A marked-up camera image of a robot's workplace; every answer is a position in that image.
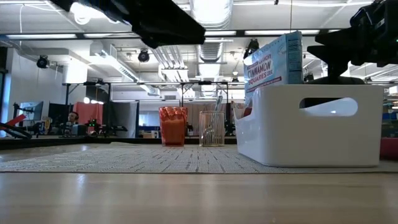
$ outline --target wooden table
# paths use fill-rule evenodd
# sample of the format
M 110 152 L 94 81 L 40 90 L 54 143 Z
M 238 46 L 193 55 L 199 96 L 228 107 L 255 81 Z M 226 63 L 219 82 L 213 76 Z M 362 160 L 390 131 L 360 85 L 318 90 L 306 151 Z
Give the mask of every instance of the wooden table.
M 398 223 L 398 175 L 0 174 L 0 223 Z

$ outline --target window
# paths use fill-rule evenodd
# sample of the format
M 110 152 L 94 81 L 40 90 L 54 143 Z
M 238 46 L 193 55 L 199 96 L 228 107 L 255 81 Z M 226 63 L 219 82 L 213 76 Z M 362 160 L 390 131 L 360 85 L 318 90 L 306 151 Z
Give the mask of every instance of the window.
M 160 126 L 158 111 L 140 111 L 139 112 L 140 126 Z

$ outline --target camera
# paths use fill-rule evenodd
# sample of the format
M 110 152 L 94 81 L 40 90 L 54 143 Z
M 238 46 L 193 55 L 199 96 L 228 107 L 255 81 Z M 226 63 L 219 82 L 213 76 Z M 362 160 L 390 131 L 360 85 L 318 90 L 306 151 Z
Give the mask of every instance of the camera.
M 49 56 L 47 55 L 40 55 L 40 58 L 37 60 L 36 65 L 39 68 L 49 68 L 50 62 L 48 60 Z
M 141 49 L 141 52 L 138 55 L 138 60 L 140 62 L 148 62 L 149 61 L 148 49 Z

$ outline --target computer monitor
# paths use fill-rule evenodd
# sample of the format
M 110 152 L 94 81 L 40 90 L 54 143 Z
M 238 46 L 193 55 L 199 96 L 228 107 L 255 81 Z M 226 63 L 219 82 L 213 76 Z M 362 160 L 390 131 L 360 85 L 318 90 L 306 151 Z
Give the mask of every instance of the computer monitor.
M 41 121 L 44 102 L 27 102 L 19 106 L 19 115 L 26 116 L 24 121 Z

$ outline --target cable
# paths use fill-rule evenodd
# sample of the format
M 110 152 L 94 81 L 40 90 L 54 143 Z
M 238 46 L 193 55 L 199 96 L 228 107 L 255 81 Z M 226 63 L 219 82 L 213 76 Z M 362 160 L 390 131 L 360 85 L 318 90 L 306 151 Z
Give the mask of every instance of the cable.
M 55 67 L 55 80 L 57 80 L 57 75 L 58 75 L 58 63 L 57 66 Z
M 22 9 L 24 8 L 24 4 L 21 5 L 21 8 L 19 9 L 19 32 L 22 33 Z M 19 41 L 19 46 L 22 48 L 22 41 Z
M 290 32 L 292 32 L 293 0 L 290 0 Z

